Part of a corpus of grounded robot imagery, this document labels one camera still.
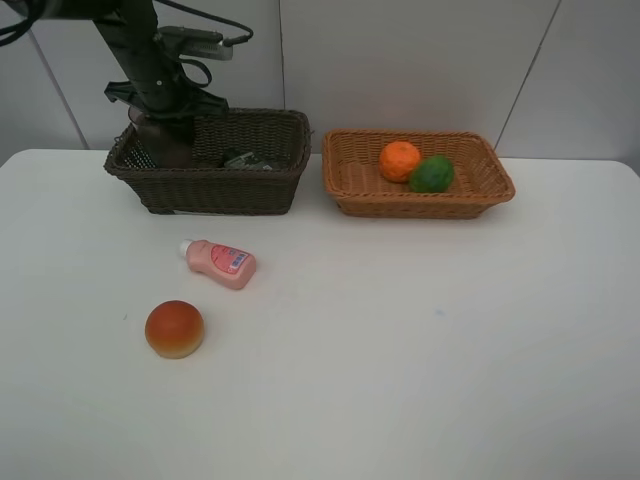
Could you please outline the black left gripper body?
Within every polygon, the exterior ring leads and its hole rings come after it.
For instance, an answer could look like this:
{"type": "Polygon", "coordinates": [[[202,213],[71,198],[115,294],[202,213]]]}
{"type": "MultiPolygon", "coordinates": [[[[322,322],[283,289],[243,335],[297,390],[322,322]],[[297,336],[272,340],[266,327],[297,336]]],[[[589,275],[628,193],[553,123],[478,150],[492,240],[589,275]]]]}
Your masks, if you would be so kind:
{"type": "Polygon", "coordinates": [[[176,75],[163,79],[109,82],[105,95],[111,102],[120,101],[157,120],[225,116],[229,111],[226,99],[205,91],[181,65],[176,75]]]}

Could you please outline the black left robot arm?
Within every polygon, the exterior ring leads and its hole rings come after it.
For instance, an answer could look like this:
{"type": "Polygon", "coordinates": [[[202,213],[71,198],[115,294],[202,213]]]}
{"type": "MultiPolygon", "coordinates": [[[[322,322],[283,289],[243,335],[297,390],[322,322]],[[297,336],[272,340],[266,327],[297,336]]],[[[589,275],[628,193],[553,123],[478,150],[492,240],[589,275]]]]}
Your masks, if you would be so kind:
{"type": "Polygon", "coordinates": [[[208,68],[198,60],[228,60],[232,46],[218,32],[158,26],[151,1],[8,1],[22,20],[1,29],[1,44],[9,45],[42,19],[89,20],[94,23],[124,72],[125,82],[111,82],[105,95],[160,121],[198,116],[223,116],[226,99],[205,91],[183,66],[208,68]]]}

